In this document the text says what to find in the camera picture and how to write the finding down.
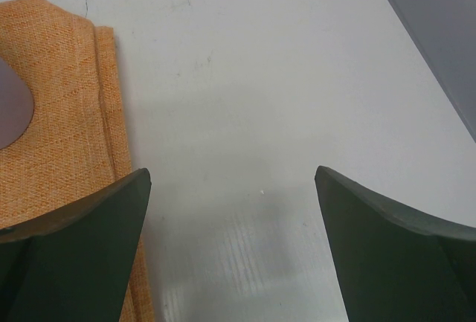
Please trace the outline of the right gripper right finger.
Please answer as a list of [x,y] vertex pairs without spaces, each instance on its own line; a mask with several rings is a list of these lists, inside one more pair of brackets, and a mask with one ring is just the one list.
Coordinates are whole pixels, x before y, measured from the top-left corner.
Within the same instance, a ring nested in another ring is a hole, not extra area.
[[473,321],[475,230],[321,166],[321,214],[350,321]]

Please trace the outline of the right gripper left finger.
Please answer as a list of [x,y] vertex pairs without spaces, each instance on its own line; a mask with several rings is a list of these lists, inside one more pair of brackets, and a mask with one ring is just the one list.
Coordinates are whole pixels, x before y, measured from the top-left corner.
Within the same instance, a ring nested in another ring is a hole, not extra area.
[[142,168],[1,230],[2,321],[118,321],[152,182]]

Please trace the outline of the orange cloth napkin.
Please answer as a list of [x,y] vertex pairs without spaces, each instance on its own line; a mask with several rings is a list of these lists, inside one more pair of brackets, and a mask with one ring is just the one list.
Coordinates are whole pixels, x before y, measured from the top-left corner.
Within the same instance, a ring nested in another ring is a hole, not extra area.
[[[5,1],[1,58],[27,84],[34,101],[25,132],[1,149],[1,230],[136,171],[111,28],[46,0]],[[118,321],[153,320],[141,231]]]

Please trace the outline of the lilac plastic cup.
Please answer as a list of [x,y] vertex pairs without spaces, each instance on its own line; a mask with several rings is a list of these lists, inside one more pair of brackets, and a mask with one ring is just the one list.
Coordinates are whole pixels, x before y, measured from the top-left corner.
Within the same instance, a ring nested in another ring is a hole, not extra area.
[[33,113],[33,95],[20,76],[1,59],[1,148],[11,145],[29,126]]

